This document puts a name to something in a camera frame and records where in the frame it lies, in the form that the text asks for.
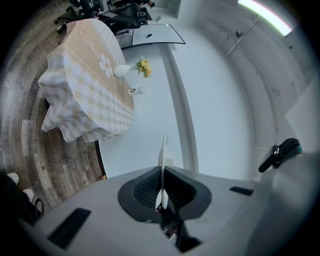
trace tablecloth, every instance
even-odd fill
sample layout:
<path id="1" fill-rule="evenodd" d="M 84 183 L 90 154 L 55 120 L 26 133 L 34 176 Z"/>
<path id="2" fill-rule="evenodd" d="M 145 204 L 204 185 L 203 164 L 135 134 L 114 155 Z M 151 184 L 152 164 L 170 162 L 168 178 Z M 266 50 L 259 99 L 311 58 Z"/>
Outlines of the tablecloth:
<path id="1" fill-rule="evenodd" d="M 38 80 L 50 104 L 42 130 L 58 127 L 66 142 L 85 142 L 119 135 L 131 126 L 133 99 L 128 77 L 113 68 L 125 65 L 116 37 L 100 20 L 67 24 L 60 46 L 47 56 L 48 69 Z"/>

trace person's leg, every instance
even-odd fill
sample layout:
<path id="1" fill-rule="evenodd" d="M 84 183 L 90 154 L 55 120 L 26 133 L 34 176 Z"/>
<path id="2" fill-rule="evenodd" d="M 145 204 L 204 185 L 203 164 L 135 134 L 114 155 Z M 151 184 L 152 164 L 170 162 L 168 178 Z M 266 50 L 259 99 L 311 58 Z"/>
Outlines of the person's leg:
<path id="1" fill-rule="evenodd" d="M 29 213 L 31 214 L 32 218 L 34 220 L 37 220 L 42 215 L 42 213 L 36 208 L 35 205 L 33 205 L 31 203 L 31 201 L 32 201 L 31 195 L 30 195 L 30 193 L 28 191 L 26 193 L 26 190 L 29 190 L 29 188 L 27 188 L 27 189 L 25 189 L 25 190 L 23 190 L 21 192 L 21 197 L 23 198 L 25 206 L 27 207 L 27 209 L 28 209 Z"/>
<path id="2" fill-rule="evenodd" d="M 2 171 L 0 171 L 0 194 L 3 202 L 2 211 L 8 211 L 30 225 L 35 223 L 36 219 L 31 214 L 35 212 L 35 206 L 30 203 L 28 196 L 17 188 L 16 183 Z"/>
<path id="3" fill-rule="evenodd" d="M 7 175 L 14 181 L 14 183 L 15 183 L 16 185 L 18 185 L 19 180 L 20 180 L 18 174 L 16 174 L 15 172 L 10 172 L 10 173 L 8 173 Z"/>
<path id="4" fill-rule="evenodd" d="M 27 189 L 23 190 L 22 192 L 28 196 L 28 200 L 31 203 L 35 197 L 35 193 L 30 188 L 27 188 Z"/>

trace cable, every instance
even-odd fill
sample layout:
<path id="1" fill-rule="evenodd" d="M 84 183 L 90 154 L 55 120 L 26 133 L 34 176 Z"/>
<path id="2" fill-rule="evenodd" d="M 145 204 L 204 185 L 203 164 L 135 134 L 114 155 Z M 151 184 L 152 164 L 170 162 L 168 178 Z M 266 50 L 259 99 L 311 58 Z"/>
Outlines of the cable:
<path id="1" fill-rule="evenodd" d="M 59 9 L 61 9 L 61 10 L 63 10 L 63 11 L 67 10 L 70 6 L 73 6 L 73 4 L 72 4 L 72 3 L 70 3 L 70 4 L 68 4 L 68 5 L 66 6 L 66 8 L 65 8 L 65 9 L 63 9 L 63 8 L 61 8 L 61 7 L 58 5 L 58 1 L 56 1 L 56 2 L 55 2 L 55 4 L 56 4 L 56 6 L 58 6 L 58 7 L 59 7 Z"/>

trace wooden floor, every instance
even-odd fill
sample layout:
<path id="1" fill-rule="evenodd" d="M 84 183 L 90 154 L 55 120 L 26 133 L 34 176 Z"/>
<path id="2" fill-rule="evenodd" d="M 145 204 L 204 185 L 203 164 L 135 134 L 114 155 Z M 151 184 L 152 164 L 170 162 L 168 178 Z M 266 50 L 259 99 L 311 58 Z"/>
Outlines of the wooden floor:
<path id="1" fill-rule="evenodd" d="M 64 37 L 54 24 L 63 13 L 55 0 L 41 7 L 0 72 L 0 170 L 18 173 L 18 187 L 32 188 L 46 212 L 101 175 L 94 142 L 81 137 L 67 143 L 58 128 L 41 130 L 47 109 L 38 79 L 47 69 L 47 54 Z"/>

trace ceiling light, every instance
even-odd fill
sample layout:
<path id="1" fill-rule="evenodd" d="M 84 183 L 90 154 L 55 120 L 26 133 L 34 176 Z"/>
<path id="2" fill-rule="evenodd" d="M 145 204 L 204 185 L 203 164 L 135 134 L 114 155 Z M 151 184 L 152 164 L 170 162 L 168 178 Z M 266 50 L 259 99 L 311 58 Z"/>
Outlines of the ceiling light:
<path id="1" fill-rule="evenodd" d="M 282 19 L 280 19 L 277 15 L 260 3 L 257 3 L 253 0 L 239 0 L 238 3 L 248 7 L 249 9 L 258 13 L 260 16 L 264 17 L 284 36 L 288 35 L 292 31 L 292 28 L 290 28 Z"/>

